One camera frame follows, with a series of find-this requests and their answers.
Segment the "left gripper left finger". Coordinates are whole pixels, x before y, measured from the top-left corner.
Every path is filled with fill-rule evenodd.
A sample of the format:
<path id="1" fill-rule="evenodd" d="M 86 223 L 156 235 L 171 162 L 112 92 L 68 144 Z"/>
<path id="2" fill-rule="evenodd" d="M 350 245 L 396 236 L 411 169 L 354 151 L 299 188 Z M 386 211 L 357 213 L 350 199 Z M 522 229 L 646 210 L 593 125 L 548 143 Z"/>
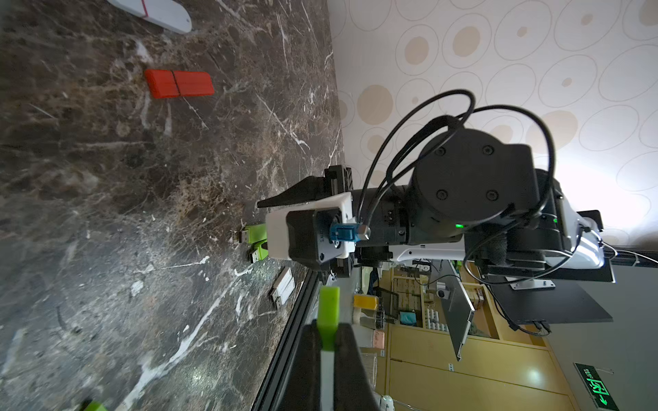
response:
<path id="1" fill-rule="evenodd" d="M 320 352 L 316 323 L 305 325 L 278 410 L 320 410 Z"/>

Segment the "white usb drive red end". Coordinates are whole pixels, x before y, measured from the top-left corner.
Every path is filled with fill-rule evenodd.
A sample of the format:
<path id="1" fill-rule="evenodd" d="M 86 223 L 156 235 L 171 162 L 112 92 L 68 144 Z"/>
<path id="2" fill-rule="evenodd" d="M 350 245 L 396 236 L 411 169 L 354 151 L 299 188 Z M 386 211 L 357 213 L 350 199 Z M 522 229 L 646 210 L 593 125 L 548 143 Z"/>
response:
<path id="1" fill-rule="evenodd" d="M 192 21 L 188 11 L 172 0 L 108 0 L 116 8 L 176 34 L 188 34 Z"/>

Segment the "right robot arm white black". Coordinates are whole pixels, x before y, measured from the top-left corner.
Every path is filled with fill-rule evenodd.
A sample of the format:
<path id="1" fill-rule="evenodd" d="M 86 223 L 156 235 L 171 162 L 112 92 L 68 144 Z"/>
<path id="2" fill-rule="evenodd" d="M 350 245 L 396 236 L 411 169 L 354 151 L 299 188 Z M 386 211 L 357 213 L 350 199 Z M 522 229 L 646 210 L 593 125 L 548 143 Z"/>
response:
<path id="1" fill-rule="evenodd" d="M 531 149 L 464 128 L 417 132 L 392 161 L 410 180 L 354 189 L 332 166 L 280 195 L 268 208 L 269 253 L 308 268 L 345 273 L 353 265 L 471 260 L 486 279 L 606 281 L 598 211 L 577 212 L 559 183 L 533 164 Z"/>

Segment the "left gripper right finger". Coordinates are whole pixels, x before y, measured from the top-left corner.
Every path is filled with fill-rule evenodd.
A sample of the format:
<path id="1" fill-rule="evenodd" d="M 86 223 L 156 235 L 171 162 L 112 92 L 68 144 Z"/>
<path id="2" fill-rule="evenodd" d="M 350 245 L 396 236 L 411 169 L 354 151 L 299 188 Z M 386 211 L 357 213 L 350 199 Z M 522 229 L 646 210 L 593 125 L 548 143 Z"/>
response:
<path id="1" fill-rule="evenodd" d="M 379 409 L 351 325 L 339 324 L 337 329 L 333 373 L 335 410 L 377 411 Z"/>

